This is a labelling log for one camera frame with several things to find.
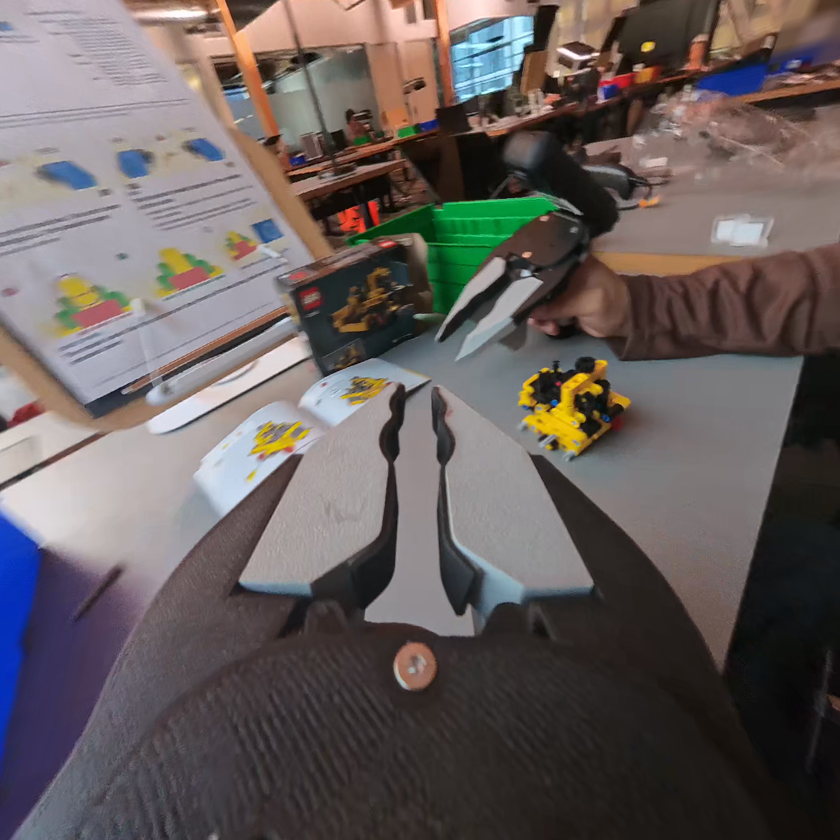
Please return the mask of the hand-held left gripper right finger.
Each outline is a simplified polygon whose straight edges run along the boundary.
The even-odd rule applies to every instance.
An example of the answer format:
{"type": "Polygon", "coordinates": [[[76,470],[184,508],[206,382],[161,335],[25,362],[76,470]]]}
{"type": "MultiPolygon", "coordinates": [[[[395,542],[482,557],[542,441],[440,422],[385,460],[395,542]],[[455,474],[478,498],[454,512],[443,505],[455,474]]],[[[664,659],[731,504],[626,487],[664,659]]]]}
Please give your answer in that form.
{"type": "Polygon", "coordinates": [[[431,394],[440,578],[455,614],[591,595],[591,573],[529,452],[442,386],[431,394]]]}

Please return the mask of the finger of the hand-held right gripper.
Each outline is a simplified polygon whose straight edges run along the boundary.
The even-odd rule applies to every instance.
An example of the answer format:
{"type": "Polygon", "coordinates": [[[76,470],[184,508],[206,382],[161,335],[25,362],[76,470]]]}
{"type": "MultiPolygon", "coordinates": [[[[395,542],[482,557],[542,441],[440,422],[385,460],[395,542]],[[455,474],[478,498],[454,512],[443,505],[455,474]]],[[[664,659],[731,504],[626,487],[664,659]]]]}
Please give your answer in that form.
{"type": "Polygon", "coordinates": [[[506,338],[517,326],[519,310],[543,288],[541,279],[517,279],[505,289],[488,313],[465,336],[456,361],[480,352],[489,343],[506,338]]]}
{"type": "Polygon", "coordinates": [[[462,288],[435,335],[435,342],[447,340],[474,312],[495,299],[509,281],[508,259],[493,257],[479,268],[462,288]]]}

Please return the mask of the yellow lego vehicle model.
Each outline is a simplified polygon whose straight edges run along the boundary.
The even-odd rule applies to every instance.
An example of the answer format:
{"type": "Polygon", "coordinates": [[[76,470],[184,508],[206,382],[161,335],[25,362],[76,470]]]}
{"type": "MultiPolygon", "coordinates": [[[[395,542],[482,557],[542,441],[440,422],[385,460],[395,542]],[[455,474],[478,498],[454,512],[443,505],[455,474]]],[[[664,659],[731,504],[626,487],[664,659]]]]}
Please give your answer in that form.
{"type": "Polygon", "coordinates": [[[606,379],[608,364],[582,356],[570,369],[558,361],[527,379],[521,386],[518,407],[525,412],[518,425],[548,452],[560,452],[570,461],[623,424],[631,400],[614,391],[606,379]]]}

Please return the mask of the person's right forearm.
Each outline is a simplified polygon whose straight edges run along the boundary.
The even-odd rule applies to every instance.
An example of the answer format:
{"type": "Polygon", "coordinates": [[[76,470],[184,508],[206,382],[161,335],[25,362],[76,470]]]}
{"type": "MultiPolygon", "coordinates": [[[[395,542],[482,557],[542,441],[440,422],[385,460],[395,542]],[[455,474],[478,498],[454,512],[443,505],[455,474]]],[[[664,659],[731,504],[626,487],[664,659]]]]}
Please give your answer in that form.
{"type": "Polygon", "coordinates": [[[839,351],[839,245],[785,251],[678,276],[624,276],[625,361],[839,351]]]}

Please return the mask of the dark lego set box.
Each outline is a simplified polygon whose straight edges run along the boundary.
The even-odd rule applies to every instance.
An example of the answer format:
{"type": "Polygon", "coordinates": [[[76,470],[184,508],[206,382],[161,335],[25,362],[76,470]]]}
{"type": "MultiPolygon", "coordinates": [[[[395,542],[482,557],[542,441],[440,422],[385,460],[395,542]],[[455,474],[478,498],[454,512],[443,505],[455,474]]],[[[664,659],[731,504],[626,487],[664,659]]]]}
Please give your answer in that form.
{"type": "Polygon", "coordinates": [[[281,275],[283,305],[326,377],[424,331],[434,312],[419,234],[373,238],[281,275]]]}

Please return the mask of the brown lego axle rod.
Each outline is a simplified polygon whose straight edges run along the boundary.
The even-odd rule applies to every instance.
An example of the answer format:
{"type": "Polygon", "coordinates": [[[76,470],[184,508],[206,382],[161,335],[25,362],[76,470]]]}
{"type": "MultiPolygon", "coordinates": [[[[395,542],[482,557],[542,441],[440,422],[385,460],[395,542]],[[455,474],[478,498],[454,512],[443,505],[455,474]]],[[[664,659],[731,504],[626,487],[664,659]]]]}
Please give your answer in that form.
{"type": "Polygon", "coordinates": [[[71,614],[70,621],[72,623],[79,622],[85,615],[89,614],[90,610],[99,602],[99,600],[107,593],[120,578],[124,571],[124,565],[121,563],[113,565],[101,579],[93,585],[89,593],[87,593],[80,603],[77,605],[75,611],[71,614]]]}

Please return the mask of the person's right hand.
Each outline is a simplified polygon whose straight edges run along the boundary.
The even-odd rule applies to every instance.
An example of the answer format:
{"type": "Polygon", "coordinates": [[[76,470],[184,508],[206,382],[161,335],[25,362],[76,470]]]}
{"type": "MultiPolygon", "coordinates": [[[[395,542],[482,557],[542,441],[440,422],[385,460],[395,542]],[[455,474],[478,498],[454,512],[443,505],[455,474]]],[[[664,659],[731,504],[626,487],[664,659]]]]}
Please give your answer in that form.
{"type": "Polygon", "coordinates": [[[531,310],[527,324],[549,336],[575,326],[597,339],[624,339],[629,331],[629,295],[625,282],[590,255],[571,275],[564,291],[531,310]]]}

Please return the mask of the green plastic bin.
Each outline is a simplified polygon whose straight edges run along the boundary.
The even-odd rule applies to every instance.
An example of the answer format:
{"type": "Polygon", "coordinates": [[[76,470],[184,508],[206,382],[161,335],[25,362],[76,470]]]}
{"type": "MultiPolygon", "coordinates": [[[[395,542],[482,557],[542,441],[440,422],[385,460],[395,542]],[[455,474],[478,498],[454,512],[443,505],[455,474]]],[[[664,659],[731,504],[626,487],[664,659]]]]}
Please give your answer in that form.
{"type": "Polygon", "coordinates": [[[428,204],[354,234],[346,245],[418,234],[427,246],[427,278],[436,312],[446,313],[490,252],[525,224],[554,210],[543,196],[428,204]]]}

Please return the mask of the black handheld device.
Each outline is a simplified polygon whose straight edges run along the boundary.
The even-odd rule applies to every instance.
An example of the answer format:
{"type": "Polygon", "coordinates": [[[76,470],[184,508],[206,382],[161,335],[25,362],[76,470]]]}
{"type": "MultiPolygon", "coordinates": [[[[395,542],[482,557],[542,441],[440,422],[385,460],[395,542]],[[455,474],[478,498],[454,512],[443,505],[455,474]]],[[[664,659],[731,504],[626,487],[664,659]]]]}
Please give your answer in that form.
{"type": "Polygon", "coordinates": [[[621,211],[655,207],[659,203],[655,185],[623,164],[585,164],[583,171],[613,194],[616,206],[621,211]]]}

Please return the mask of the orange crate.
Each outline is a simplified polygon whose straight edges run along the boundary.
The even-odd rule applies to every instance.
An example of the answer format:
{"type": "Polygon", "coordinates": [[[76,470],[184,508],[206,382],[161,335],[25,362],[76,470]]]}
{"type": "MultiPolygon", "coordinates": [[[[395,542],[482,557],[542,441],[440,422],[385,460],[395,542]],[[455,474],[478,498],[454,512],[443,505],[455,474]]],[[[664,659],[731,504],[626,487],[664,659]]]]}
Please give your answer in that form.
{"type": "Polygon", "coordinates": [[[339,230],[345,235],[365,233],[381,222],[380,210],[380,202],[377,199],[349,206],[337,213],[339,230]]]}

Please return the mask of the white clipboard stand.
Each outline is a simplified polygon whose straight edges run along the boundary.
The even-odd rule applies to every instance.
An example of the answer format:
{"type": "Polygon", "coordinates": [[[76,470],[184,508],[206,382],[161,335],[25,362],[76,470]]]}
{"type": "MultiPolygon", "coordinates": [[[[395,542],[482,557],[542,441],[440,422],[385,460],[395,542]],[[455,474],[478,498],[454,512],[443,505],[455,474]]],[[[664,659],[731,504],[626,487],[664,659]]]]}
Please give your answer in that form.
{"type": "Polygon", "coordinates": [[[172,433],[253,391],[281,373],[311,358],[302,338],[291,339],[264,353],[194,395],[167,407],[145,424],[152,435],[172,433]]]}

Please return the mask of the wooden workbench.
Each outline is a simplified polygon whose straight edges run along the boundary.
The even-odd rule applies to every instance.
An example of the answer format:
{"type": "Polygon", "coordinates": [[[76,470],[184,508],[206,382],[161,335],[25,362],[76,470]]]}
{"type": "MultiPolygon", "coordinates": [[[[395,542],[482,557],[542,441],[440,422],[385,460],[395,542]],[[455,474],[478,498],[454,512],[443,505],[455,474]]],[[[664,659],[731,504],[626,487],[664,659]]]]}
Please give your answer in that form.
{"type": "Polygon", "coordinates": [[[310,202],[343,191],[352,191],[361,184],[401,170],[406,163],[407,161],[400,157],[393,161],[359,165],[343,174],[313,175],[291,183],[290,189],[303,202],[310,202]]]}

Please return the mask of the wooden clipboard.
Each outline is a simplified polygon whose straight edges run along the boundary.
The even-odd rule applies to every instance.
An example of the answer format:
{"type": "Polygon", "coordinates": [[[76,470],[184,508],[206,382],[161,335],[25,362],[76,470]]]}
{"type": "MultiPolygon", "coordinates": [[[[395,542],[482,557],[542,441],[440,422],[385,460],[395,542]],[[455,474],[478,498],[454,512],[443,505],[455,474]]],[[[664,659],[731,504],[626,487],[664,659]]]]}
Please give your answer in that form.
{"type": "MultiPolygon", "coordinates": [[[[297,185],[287,178],[277,149],[270,149],[236,129],[229,129],[227,134],[246,158],[250,169],[265,187],[277,210],[310,251],[311,256],[307,262],[333,255],[333,247],[320,225],[312,218],[301,196],[296,193],[297,185]]],[[[250,334],[266,322],[268,318],[258,319],[247,327],[237,329],[207,344],[194,355],[188,355],[189,362],[199,360],[204,361],[205,365],[201,367],[191,364],[186,367],[187,385],[179,392],[171,392],[167,402],[150,404],[145,396],[136,395],[129,403],[117,406],[102,416],[94,416],[84,407],[48,370],[46,364],[33,355],[24,342],[4,324],[1,327],[1,362],[26,385],[46,410],[56,412],[69,422],[93,428],[104,434],[149,422],[207,387],[229,377],[241,367],[260,361],[268,352],[291,340],[290,333],[277,335],[267,338],[264,347],[257,347],[259,337],[252,338],[250,334]]]]}

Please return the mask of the blue plastic bin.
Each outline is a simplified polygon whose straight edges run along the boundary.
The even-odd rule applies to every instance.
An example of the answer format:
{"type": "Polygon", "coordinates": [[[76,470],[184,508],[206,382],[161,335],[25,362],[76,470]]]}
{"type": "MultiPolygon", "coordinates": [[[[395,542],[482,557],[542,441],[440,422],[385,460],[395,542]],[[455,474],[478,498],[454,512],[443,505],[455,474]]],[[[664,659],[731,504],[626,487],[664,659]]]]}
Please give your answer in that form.
{"type": "Polygon", "coordinates": [[[1,514],[1,756],[25,661],[25,635],[34,606],[41,566],[39,541],[1,514]]]}

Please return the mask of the printed instruction sheet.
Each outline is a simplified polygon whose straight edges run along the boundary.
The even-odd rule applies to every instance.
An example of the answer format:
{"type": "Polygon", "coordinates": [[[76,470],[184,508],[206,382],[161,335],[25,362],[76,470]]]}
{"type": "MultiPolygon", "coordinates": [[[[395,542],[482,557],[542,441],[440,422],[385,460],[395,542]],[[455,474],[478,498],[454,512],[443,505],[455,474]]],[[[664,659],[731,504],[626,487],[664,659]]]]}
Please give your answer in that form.
{"type": "Polygon", "coordinates": [[[99,418],[290,338],[312,250],[126,7],[2,2],[1,40],[2,330],[36,370],[99,418]]]}

